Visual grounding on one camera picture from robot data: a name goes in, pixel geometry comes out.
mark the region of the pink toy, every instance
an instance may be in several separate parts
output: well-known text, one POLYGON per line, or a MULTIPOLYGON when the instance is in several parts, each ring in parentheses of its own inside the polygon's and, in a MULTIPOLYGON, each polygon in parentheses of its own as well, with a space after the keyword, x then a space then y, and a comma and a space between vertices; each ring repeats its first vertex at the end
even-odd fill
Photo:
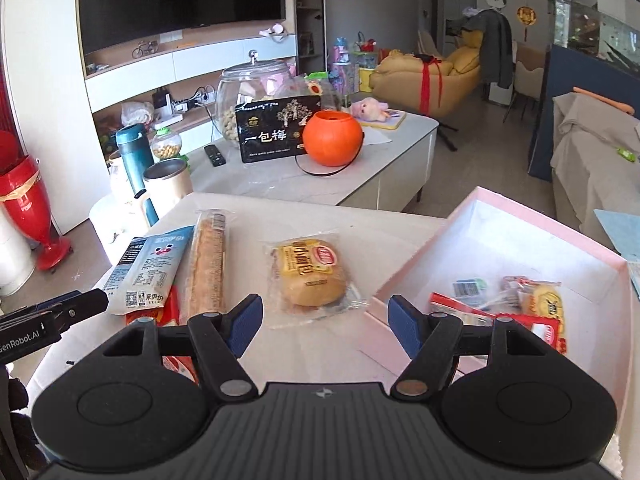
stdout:
POLYGON ((389 105, 381 103, 373 97, 351 105, 351 115, 362 121, 379 121, 384 123, 391 115, 387 112, 389 105))

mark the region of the gray cover cloth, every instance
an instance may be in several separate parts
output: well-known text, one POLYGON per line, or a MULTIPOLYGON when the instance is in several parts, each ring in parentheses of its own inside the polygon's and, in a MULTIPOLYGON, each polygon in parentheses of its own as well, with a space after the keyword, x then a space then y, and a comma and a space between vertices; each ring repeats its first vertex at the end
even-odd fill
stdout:
POLYGON ((640 121, 592 97, 554 98, 551 166, 589 238, 611 247, 594 209, 640 215, 640 164, 617 153, 640 154, 640 121))

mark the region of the black gift box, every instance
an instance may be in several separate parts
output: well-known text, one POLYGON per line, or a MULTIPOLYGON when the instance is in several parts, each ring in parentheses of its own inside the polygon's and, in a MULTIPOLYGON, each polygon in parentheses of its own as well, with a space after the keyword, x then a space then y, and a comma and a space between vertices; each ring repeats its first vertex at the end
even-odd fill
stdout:
POLYGON ((305 155, 302 132, 311 116, 319 111, 320 97, 311 95, 236 106, 242 161, 305 155))

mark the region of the dark jacket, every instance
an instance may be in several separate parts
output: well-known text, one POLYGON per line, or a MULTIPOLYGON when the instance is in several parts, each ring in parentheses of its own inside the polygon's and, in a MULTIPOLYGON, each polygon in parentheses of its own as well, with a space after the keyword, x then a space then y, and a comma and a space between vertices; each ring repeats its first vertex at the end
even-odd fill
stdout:
POLYGON ((497 10, 487 9, 465 23, 466 30, 481 30, 480 75, 484 83, 509 88, 513 82, 513 45, 509 20, 497 10))

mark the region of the cardboard box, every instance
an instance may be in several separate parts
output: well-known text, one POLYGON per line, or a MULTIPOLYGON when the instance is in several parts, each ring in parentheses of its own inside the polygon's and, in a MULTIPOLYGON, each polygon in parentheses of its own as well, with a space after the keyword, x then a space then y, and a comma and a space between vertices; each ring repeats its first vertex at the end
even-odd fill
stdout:
MULTIPOLYGON (((632 288, 626 261, 555 220, 477 188, 443 228, 375 294, 360 349, 399 374, 409 359, 386 325, 386 303, 401 294, 425 311, 430 294, 453 295, 465 278, 487 282, 487 296, 504 276, 561 282, 567 357, 613 396, 622 418, 630 382, 632 288)), ((459 370, 483 366, 462 358, 459 370)))

